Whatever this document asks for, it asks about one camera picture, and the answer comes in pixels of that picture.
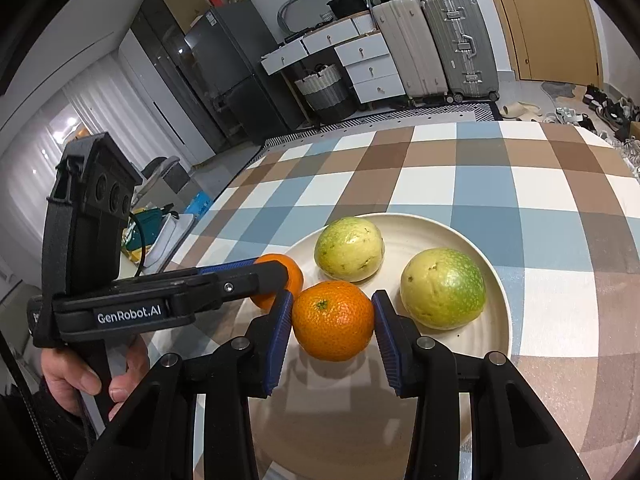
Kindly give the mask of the person's left hand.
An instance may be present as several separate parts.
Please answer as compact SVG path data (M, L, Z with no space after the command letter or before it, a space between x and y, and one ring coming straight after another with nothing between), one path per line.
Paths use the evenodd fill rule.
M109 420L113 419L149 369L148 349L138 335L127 351L126 373L115 376L108 386L108 394L114 402L114 408L108 414ZM41 351L41 370L54 400L74 415L80 414L76 390L89 396L96 396L103 390L98 375L72 350L44 348Z

